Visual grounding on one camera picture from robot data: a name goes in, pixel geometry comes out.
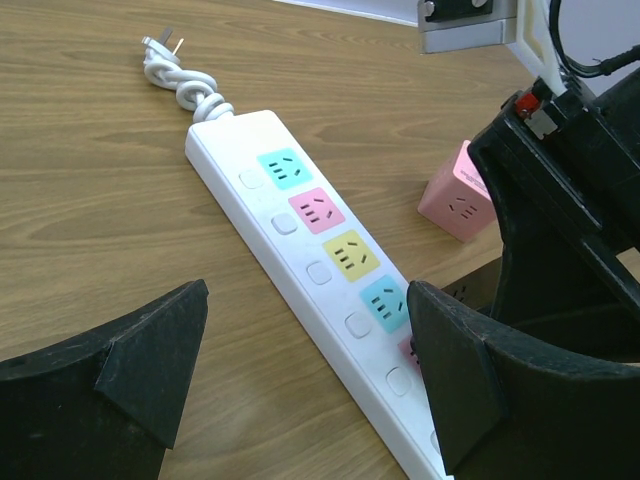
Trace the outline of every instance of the white cable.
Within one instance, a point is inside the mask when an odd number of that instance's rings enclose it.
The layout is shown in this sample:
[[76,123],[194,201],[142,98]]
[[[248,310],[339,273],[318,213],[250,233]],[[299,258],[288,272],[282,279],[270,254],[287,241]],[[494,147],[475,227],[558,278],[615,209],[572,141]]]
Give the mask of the white cable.
[[171,35],[166,29],[160,40],[144,37],[142,43],[147,46],[144,57],[144,75],[154,85],[176,91],[176,100],[185,110],[193,112],[193,123],[208,122],[234,115],[233,105],[220,95],[216,80],[206,73],[180,68],[180,59],[165,47]]

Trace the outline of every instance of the wood grain surface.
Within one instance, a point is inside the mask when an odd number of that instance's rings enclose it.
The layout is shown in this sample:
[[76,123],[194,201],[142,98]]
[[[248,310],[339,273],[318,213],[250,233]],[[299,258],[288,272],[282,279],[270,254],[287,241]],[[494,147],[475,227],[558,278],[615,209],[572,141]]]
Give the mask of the wood grain surface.
[[237,112],[276,111],[407,279],[498,256],[420,217],[427,180],[532,78],[506,48],[420,56],[409,27],[269,0],[0,4],[0,360],[204,278],[210,315],[162,479],[404,478],[184,156],[142,74],[184,36]]

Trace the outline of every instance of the black wire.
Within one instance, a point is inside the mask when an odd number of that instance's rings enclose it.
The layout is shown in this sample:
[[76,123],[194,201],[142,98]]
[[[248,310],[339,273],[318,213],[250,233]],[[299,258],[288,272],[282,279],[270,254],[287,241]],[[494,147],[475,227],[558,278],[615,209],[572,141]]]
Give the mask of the black wire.
[[636,45],[630,50],[608,58],[596,65],[583,65],[569,57],[562,46],[560,39],[560,5],[562,0],[551,0],[549,5],[549,34],[553,48],[555,48],[560,58],[560,63],[571,73],[582,78],[594,78],[602,75],[611,75],[616,70],[620,70],[627,65],[640,60],[640,45]]

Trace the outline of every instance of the pink outlet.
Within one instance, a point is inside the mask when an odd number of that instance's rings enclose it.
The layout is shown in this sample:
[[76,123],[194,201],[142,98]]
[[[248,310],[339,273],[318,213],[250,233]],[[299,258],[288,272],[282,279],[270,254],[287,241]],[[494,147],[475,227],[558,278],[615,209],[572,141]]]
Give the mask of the pink outlet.
[[409,362],[411,368],[413,368],[420,378],[422,378],[422,372],[420,371],[420,362],[418,362],[418,357],[416,353],[411,348],[411,336],[405,338],[402,342],[398,344],[398,348],[402,352],[402,356]]
[[344,222],[344,215],[322,188],[291,197],[289,203],[314,235]]
[[431,179],[418,212],[458,240],[471,240],[496,219],[489,192],[463,142]]

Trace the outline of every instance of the extension cord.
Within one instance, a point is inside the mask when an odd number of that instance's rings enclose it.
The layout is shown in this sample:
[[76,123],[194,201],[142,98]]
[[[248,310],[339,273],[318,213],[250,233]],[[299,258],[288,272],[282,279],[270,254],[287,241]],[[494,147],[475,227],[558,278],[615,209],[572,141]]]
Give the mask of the extension cord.
[[196,123],[186,155],[409,478],[447,478],[408,284],[285,125],[270,111]]

